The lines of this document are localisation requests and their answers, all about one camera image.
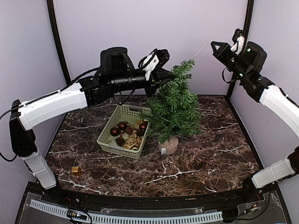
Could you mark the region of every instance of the white wire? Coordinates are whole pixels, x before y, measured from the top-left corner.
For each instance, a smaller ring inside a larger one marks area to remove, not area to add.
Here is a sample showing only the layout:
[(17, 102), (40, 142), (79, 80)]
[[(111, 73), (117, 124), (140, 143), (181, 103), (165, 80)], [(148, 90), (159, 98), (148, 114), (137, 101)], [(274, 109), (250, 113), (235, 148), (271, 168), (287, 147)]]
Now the white wire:
[(202, 47), (199, 49), (199, 51), (196, 53), (196, 55), (195, 55), (195, 57), (193, 58), (193, 60), (197, 57), (197, 55), (199, 54), (199, 52), (200, 52), (205, 46), (207, 46), (207, 45), (209, 45), (209, 44), (205, 44), (204, 46), (202, 46)]

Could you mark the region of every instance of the beige basket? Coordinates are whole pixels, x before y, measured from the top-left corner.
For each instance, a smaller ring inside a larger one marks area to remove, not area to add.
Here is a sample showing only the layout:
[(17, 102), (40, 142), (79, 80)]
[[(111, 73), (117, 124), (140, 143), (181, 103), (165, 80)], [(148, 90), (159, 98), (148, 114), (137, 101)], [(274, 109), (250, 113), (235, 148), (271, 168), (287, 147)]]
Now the beige basket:
[(127, 121), (130, 124), (135, 124), (137, 120), (140, 120), (139, 114), (140, 112), (143, 112), (145, 114), (150, 114), (150, 109), (145, 107), (139, 107), (139, 106), (131, 106), (131, 105), (122, 105), (117, 106), (115, 111), (113, 112), (111, 118), (109, 119), (108, 123), (104, 127), (101, 135), (99, 136), (97, 143), (101, 146), (102, 150), (105, 152), (117, 154), (126, 156), (133, 159), (139, 159), (146, 137), (148, 128), (150, 126), (150, 123), (148, 124), (148, 127), (146, 128), (144, 137), (142, 138), (141, 145), (138, 150), (133, 149), (125, 149), (122, 147), (119, 147), (115, 139), (117, 137), (113, 137), (110, 134), (110, 129), (115, 126), (115, 124), (118, 124), (120, 121)]

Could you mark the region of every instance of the black vertical post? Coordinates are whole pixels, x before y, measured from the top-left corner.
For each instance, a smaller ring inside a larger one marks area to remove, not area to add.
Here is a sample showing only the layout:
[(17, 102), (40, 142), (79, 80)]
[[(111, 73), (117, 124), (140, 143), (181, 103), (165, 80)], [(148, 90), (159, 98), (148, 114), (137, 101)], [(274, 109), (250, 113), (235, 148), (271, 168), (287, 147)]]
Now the black vertical post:
[[(248, 0), (248, 2), (247, 2), (247, 10), (246, 10), (245, 22), (244, 22), (244, 27), (243, 27), (243, 35), (245, 36), (245, 43), (244, 43), (243, 50), (245, 49), (248, 34), (249, 34), (249, 28), (250, 28), (251, 17), (252, 17), (252, 12), (253, 12), (253, 3), (254, 3), (254, 0)], [(228, 100), (231, 99), (234, 88), (235, 88), (235, 82), (232, 82), (231, 84), (229, 84), (228, 92), (226, 94), (226, 97)]]
[(60, 37), (59, 37), (53, 0), (47, 0), (47, 6), (48, 6), (48, 12), (49, 12), (49, 18), (50, 18), (53, 38), (54, 38), (54, 42), (56, 45), (56, 51), (58, 54), (58, 58), (60, 61), (62, 72), (64, 74), (65, 81), (67, 84), (69, 84), (71, 82), (71, 77), (70, 77), (69, 71), (67, 69), (64, 52), (62, 50), (62, 45), (61, 45), (61, 41), (60, 41)]

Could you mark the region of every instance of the white wall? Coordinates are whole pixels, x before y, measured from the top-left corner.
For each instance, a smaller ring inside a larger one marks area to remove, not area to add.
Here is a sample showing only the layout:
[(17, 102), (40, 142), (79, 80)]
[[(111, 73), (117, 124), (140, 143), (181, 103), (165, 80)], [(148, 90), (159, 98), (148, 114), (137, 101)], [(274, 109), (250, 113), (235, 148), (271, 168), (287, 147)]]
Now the white wall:
[[(0, 1), (0, 114), (11, 103), (36, 98), (65, 85), (51, 33), (46, 1)], [(43, 154), (62, 117), (34, 129)], [(0, 151), (14, 156), (8, 130), (9, 115), (0, 122)], [(20, 158), (0, 158), (0, 223), (14, 223), (27, 182), (34, 180)]]
[[(299, 102), (299, 1), (255, 1), (249, 40), (268, 53), (261, 74)], [(291, 129), (236, 85), (232, 102), (243, 120), (264, 166), (282, 159), (299, 145)], [(299, 176), (279, 184), (292, 222), (299, 224)]]
[(197, 57), (191, 90), (226, 94), (211, 41), (231, 40), (242, 28), (246, 0), (55, 0), (60, 37), (71, 77), (99, 66), (100, 52), (123, 46), (135, 67), (154, 48), (168, 49), (165, 68)]

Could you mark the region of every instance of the tree pot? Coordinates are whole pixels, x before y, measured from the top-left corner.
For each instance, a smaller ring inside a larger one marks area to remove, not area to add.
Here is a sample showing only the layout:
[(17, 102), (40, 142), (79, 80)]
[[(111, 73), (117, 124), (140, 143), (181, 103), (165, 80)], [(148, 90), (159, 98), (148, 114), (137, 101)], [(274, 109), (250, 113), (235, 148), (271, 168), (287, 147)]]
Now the tree pot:
[(169, 140), (161, 144), (158, 141), (158, 148), (161, 152), (161, 154), (173, 154), (177, 148), (178, 148), (178, 138), (175, 136), (172, 136)]

